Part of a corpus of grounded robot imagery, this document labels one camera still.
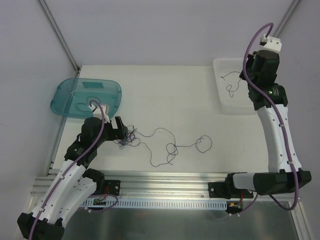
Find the aluminium frame post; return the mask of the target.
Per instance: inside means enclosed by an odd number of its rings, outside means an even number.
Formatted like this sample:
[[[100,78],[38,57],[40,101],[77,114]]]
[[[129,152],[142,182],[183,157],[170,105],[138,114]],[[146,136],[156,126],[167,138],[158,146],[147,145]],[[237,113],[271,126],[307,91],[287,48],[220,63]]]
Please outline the aluminium frame post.
[[[275,30],[273,31],[273,36],[275,38],[280,38],[283,31],[285,30],[286,26],[288,25],[289,21],[291,20],[292,16],[295,14],[297,8],[299,7],[302,0],[292,0],[289,7],[283,14],[280,22],[276,26]]]
[[[57,38],[57,41],[59,42],[59,44],[60,44],[65,56],[67,57],[71,67],[75,71],[76,75],[78,75],[81,68],[78,65],[74,55],[72,54],[71,49],[68,46],[68,43],[65,40],[64,35],[63,35],[63,33],[57,23],[52,11],[50,10],[50,7],[49,7],[47,1],[46,0],[37,0],[36,2],[38,3],[45,18],[47,19],[55,37]]]

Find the aluminium mounting rail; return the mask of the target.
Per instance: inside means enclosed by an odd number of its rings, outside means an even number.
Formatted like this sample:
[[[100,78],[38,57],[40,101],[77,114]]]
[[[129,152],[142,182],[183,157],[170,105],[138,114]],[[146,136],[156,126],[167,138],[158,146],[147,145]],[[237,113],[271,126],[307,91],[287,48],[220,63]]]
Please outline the aluminium mounting rail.
[[[122,198],[208,200],[209,182],[223,182],[226,173],[101,171],[106,180],[119,180]]]

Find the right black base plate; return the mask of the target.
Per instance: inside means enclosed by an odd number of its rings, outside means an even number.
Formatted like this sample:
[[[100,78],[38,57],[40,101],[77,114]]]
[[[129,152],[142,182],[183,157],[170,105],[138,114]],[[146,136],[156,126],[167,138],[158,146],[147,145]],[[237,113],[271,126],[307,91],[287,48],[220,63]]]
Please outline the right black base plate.
[[[252,199],[253,193],[247,189],[238,189],[233,185],[228,185],[225,182],[209,182],[208,194],[210,198],[222,198],[226,200],[230,199]]]

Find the right aluminium frame post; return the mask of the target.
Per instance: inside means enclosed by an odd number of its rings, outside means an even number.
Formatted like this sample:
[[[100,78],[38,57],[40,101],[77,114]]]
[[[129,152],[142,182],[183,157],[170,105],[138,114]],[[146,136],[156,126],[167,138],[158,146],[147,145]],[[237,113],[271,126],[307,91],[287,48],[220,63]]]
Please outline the right aluminium frame post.
[[[283,14],[280,22],[276,26],[275,30],[273,31],[273,36],[275,38],[280,38],[283,31],[285,30],[286,26],[288,25],[289,21],[291,20],[292,16],[295,14],[297,8],[299,7],[302,0],[292,0],[289,7]]]

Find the white perforated plastic basket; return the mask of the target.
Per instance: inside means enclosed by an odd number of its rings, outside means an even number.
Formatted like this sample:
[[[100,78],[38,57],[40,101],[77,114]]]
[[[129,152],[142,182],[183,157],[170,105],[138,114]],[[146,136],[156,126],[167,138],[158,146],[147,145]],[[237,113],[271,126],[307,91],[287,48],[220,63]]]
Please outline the white perforated plastic basket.
[[[242,58],[216,58],[213,70],[222,112],[226,115],[255,115],[248,85],[240,78]]]

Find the left aluminium frame post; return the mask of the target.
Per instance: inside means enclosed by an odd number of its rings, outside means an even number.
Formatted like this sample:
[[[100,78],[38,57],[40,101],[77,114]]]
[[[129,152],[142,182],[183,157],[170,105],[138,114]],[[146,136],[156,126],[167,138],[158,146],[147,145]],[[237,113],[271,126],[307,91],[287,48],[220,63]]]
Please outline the left aluminium frame post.
[[[71,67],[75,71],[76,75],[78,75],[81,68],[78,65],[74,55],[72,54],[71,49],[68,46],[68,43],[65,40],[64,35],[63,35],[63,33],[57,23],[52,11],[50,10],[50,7],[49,7],[47,1],[46,0],[37,0],[36,2],[38,3],[45,18],[47,19],[55,37],[57,38],[57,41],[59,42],[59,44],[60,44],[65,56],[67,57]]]

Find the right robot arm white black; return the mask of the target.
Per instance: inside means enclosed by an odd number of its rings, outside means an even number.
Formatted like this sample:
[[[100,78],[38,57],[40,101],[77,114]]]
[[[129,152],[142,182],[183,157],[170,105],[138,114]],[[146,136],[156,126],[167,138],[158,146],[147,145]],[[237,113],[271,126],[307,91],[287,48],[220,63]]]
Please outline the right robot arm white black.
[[[261,196],[298,193],[312,179],[295,153],[288,123],[288,99],[283,86],[275,82],[279,54],[255,51],[247,57],[240,77],[247,81],[248,96],[262,124],[268,155],[268,171],[229,173],[224,191],[229,197],[242,190]]]

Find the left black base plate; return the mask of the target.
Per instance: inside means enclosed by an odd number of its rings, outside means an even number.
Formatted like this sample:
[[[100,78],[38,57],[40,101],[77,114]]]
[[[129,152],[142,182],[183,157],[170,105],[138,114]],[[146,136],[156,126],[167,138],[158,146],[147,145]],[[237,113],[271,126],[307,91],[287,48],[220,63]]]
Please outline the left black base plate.
[[[102,192],[108,195],[119,196],[121,190],[121,181],[120,180],[104,180],[104,185]]]

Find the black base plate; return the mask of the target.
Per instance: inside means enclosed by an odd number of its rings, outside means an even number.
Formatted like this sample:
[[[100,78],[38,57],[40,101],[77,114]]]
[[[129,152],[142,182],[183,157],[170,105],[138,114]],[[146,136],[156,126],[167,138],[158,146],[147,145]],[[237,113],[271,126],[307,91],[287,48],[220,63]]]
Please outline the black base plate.
[[[247,189],[238,189],[233,185],[228,185],[225,182],[209,182],[208,194],[210,198],[222,198],[226,200],[230,199],[252,199],[253,193]]]
[[[119,196],[121,190],[121,181],[120,180],[104,180],[104,185],[102,192],[108,195]]]

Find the teal translucent plastic bin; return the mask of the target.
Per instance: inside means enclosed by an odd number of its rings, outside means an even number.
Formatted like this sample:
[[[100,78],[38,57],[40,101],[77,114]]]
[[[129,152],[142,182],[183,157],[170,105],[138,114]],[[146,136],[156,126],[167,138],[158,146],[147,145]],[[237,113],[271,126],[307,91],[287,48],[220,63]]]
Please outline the teal translucent plastic bin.
[[[113,80],[68,78],[58,85],[50,109],[56,115],[86,119],[93,116],[91,100],[108,105],[108,116],[113,118],[121,104],[121,86]]]

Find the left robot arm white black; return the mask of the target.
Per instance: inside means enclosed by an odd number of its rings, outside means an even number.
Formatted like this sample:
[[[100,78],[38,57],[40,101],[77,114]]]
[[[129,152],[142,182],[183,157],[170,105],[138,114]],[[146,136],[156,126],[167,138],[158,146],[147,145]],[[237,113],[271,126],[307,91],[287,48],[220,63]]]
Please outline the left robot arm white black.
[[[22,236],[27,240],[60,240],[65,228],[83,202],[105,189],[105,175],[89,167],[98,148],[107,141],[124,140],[128,128],[116,116],[111,121],[90,117],[84,120],[81,132],[68,147],[62,167],[44,196],[30,213],[17,219]]]

